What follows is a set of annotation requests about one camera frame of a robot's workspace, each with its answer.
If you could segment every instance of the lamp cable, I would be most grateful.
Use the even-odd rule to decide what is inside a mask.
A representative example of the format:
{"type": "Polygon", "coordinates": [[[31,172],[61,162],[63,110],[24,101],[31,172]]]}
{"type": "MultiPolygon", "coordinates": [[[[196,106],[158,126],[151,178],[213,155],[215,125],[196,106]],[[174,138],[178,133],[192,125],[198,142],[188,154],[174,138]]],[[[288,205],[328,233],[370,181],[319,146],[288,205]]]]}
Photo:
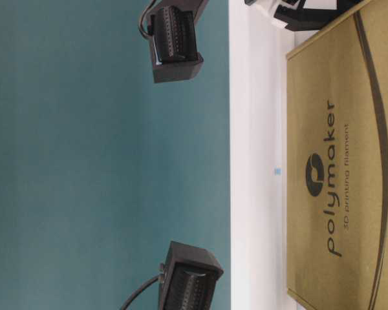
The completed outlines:
{"type": "Polygon", "coordinates": [[[141,294],[143,291],[145,291],[148,287],[150,287],[151,285],[153,285],[155,282],[158,281],[158,279],[160,278],[160,276],[155,276],[154,278],[148,280],[147,282],[145,282],[144,284],[142,284],[142,286],[137,289],[127,300],[126,302],[124,302],[124,304],[122,305],[122,307],[120,308],[120,310],[125,310],[129,307],[129,305],[134,301],[134,299],[136,297],[139,296],[139,294],[141,294]]]}
{"type": "Polygon", "coordinates": [[[145,28],[144,28],[144,20],[145,20],[145,16],[147,15],[148,11],[150,9],[152,9],[154,7],[156,3],[156,0],[152,0],[148,5],[147,7],[145,8],[145,10],[141,13],[141,16],[140,16],[140,19],[138,21],[138,29],[141,33],[141,35],[144,37],[144,39],[148,40],[150,35],[148,34],[148,32],[146,32],[145,28]]]}

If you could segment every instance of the polymaker logo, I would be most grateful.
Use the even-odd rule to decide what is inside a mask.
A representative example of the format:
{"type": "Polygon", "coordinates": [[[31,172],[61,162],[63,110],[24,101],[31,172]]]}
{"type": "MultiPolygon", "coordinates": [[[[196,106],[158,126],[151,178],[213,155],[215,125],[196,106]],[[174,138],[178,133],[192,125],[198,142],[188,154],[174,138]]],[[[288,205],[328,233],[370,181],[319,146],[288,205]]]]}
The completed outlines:
{"type": "Polygon", "coordinates": [[[321,156],[313,153],[306,164],[306,186],[313,197],[318,197],[321,193],[324,180],[325,170],[321,156]]]}

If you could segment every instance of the white object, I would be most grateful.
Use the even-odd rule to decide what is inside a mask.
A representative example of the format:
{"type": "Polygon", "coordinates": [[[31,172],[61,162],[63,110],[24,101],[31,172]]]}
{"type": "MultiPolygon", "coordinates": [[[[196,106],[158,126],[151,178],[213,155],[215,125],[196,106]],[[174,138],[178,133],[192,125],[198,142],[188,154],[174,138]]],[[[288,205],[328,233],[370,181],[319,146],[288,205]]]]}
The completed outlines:
{"type": "Polygon", "coordinates": [[[302,309],[286,291],[286,53],[313,32],[274,26],[274,2],[229,0],[232,310],[302,309]]]}
{"type": "MultiPolygon", "coordinates": [[[[278,28],[284,28],[287,24],[274,18],[274,14],[279,5],[292,8],[294,10],[297,9],[300,1],[298,1],[295,5],[290,5],[282,0],[257,0],[254,4],[252,4],[252,8],[255,8],[263,16],[269,18],[273,25],[278,28]]],[[[303,8],[320,8],[320,9],[336,9],[336,0],[307,0],[303,8]]]]}

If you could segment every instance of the cardboard box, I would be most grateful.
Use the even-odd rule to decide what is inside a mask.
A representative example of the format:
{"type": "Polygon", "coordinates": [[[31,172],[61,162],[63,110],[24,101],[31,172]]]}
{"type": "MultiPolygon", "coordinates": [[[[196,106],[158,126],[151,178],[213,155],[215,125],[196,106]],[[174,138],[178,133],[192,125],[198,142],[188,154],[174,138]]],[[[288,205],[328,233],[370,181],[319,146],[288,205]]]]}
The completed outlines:
{"type": "Polygon", "coordinates": [[[307,309],[388,309],[388,0],[288,55],[288,292],[307,309]]]}

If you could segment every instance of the wall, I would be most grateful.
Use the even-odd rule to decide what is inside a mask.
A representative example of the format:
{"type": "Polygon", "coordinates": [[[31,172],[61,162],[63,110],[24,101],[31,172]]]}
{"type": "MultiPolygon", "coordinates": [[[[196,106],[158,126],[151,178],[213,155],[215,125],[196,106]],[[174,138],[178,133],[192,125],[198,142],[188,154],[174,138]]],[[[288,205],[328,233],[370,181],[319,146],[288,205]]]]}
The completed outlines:
{"type": "Polygon", "coordinates": [[[144,5],[0,0],[0,309],[118,309],[171,239],[215,252],[230,308],[227,6],[200,76],[154,85],[144,5]]]}

